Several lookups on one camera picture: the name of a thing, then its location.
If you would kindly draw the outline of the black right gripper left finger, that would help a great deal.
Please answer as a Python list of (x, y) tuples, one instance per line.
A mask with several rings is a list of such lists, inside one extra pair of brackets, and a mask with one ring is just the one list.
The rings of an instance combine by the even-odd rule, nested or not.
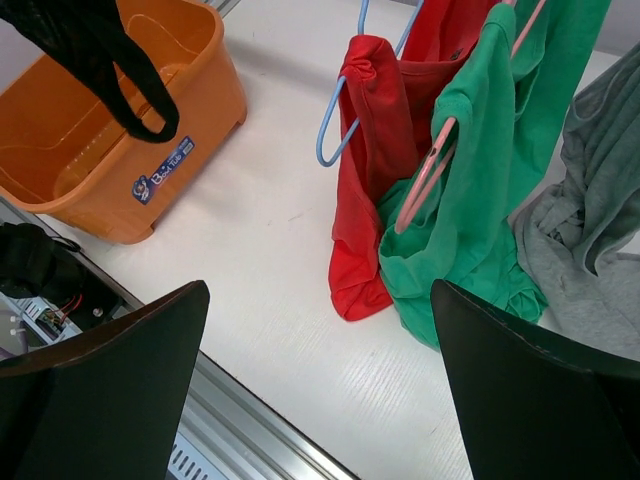
[(204, 332), (202, 280), (1, 363), (4, 479), (162, 479)]

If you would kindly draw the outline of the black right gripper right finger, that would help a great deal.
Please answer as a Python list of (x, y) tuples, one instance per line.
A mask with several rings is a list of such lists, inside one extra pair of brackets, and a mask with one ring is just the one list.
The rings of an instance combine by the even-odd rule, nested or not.
[(437, 280), (431, 304), (476, 479), (636, 479), (639, 364)]

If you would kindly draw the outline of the grey tank top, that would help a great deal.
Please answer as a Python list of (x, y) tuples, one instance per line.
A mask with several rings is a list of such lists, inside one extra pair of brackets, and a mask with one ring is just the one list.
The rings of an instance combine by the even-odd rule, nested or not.
[(514, 221), (518, 261), (564, 336), (639, 357), (639, 49), (578, 93), (565, 117), (564, 179)]

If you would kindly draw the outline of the green tank top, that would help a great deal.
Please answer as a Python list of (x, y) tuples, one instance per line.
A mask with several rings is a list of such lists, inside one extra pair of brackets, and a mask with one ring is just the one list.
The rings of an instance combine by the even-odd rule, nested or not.
[(494, 6), (479, 40), (437, 97), (431, 131), (454, 127), (433, 190), (403, 232), (395, 224), (412, 182), (379, 210), (382, 280), (402, 325), (437, 348), (431, 287), (444, 279), (529, 322), (547, 301), (523, 271), (509, 215), (544, 178), (564, 117), (606, 17), (605, 1)]

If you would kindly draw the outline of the pink wire hanger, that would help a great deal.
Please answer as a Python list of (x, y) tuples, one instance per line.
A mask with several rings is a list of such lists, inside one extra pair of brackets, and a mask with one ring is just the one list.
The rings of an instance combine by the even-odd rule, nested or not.
[(439, 163), (436, 163), (443, 148), (447, 144), (449, 135), (456, 125), (457, 120), (454, 117), (449, 117), (434, 140), (432, 148), (426, 156), (424, 164), (418, 172), (418, 176), (412, 184), (411, 189), (399, 211), (394, 226), (394, 231), (398, 235), (407, 230), (420, 207), (433, 190), (435, 183), (442, 176), (448, 163), (453, 158), (457, 141), (452, 141), (449, 144), (449, 148), (447, 149), (444, 157)]

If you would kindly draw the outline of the red tank top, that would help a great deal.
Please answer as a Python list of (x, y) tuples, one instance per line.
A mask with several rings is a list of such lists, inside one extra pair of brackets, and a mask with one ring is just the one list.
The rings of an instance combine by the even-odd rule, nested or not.
[(432, 145), (434, 104), (475, 47), (491, 1), (429, 0), (418, 9), (402, 53), (388, 40), (354, 36), (340, 77), (341, 154), (330, 297), (347, 321), (391, 305), (379, 273), (385, 221), (377, 204), (398, 181), (411, 178)]

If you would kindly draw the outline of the black tank top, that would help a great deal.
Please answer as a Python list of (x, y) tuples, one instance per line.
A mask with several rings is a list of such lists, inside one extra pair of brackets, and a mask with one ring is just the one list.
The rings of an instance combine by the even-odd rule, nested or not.
[[(126, 33), (116, 2), (3, 1), (1, 19), (95, 94), (130, 136), (155, 144), (174, 138), (178, 108), (150, 58)], [(117, 70), (162, 118), (160, 131), (148, 129), (129, 106)]]

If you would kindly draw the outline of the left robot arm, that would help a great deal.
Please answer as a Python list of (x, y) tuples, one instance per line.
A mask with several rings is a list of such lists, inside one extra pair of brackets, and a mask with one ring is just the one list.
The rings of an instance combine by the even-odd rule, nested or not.
[(30, 223), (1, 224), (1, 292), (13, 299), (41, 297), (55, 305), (82, 291), (87, 270), (79, 248)]

